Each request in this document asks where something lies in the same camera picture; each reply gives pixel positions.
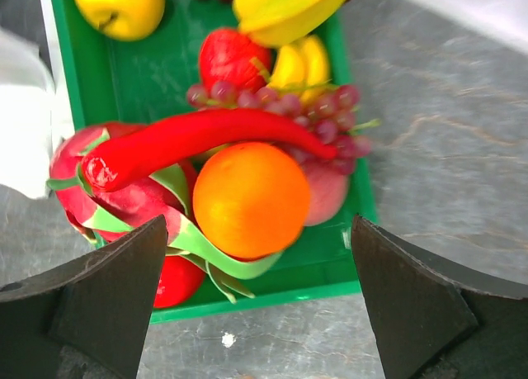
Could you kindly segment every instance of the strawberry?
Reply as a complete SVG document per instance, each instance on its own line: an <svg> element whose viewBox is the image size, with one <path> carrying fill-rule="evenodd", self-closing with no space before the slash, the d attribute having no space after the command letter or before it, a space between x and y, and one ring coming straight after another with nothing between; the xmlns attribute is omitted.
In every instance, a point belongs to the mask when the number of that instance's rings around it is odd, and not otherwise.
<svg viewBox="0 0 528 379"><path fill-rule="evenodd" d="M188 300L204 282L205 272L182 257L165 257L154 307L162 309Z"/></svg>
<svg viewBox="0 0 528 379"><path fill-rule="evenodd" d="M256 59L268 72L271 69L271 52L257 45L234 28L219 28L204 40L200 50L200 76L205 88L210 91L215 82L231 82L238 91L247 89L257 92L266 85Z"/></svg>

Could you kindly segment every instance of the banana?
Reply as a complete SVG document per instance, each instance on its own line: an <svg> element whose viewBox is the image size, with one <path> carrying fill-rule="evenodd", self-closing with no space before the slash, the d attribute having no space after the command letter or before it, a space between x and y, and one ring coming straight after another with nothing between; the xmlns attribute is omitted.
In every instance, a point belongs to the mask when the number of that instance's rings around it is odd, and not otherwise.
<svg viewBox="0 0 528 379"><path fill-rule="evenodd" d="M330 60L321 39L317 35L310 35L298 40L297 45L306 69L304 85L327 83L330 79ZM323 91L324 88L309 88L301 94L300 101L303 105L311 104Z"/></svg>
<svg viewBox="0 0 528 379"><path fill-rule="evenodd" d="M300 95L305 78L305 62L297 44L281 46L268 86L283 91L288 88L297 88L299 90L292 91L292 93Z"/></svg>
<svg viewBox="0 0 528 379"><path fill-rule="evenodd" d="M323 24L346 0L233 0L238 29L265 47L288 45Z"/></svg>

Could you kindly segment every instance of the chili pepper stem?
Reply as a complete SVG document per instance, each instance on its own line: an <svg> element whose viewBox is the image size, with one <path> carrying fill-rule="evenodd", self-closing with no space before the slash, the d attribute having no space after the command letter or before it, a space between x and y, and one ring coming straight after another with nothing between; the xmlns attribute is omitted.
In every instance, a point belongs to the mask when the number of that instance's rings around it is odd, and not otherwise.
<svg viewBox="0 0 528 379"><path fill-rule="evenodd" d="M46 186L52 191L62 191L69 187L76 187L78 185L78 178L71 177L66 179L50 178L46 181Z"/></svg>

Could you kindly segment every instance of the orange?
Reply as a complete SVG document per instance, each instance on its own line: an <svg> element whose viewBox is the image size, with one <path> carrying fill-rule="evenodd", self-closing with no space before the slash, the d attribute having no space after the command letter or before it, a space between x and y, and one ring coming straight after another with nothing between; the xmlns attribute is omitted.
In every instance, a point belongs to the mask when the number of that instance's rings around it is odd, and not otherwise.
<svg viewBox="0 0 528 379"><path fill-rule="evenodd" d="M209 241L224 253L255 259L292 245L309 212L301 167L261 142L229 146L209 159L196 180L193 208Z"/></svg>

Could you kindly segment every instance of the dragon fruit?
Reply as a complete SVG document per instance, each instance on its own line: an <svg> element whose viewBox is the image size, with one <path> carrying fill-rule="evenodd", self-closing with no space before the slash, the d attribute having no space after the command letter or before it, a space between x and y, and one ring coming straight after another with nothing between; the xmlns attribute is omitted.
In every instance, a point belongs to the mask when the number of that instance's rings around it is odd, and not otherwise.
<svg viewBox="0 0 528 379"><path fill-rule="evenodd" d="M50 178L75 177L87 151L104 140L143 127L112 121L78 131L55 152L49 166ZM94 230L111 242L159 215L165 217L171 242L180 232L182 213L191 218L190 196L195 180L195 169L184 161L116 192L94 191L90 196L82 186L75 185L57 190L56 194L70 224L91 242L96 241Z"/></svg>
<svg viewBox="0 0 528 379"><path fill-rule="evenodd" d="M191 194L196 171L183 160L115 192L92 190L79 173L83 156L111 138L141 130L145 125L118 121L79 130L56 150L49 166L48 185L55 190L70 224L96 243L96 232L112 242L156 216L167 222L167 256L182 256L207 273L231 302L230 291L255 297L237 279L255 278L279 259L280 253L252 262L241 262L218 250L193 221Z"/></svg>

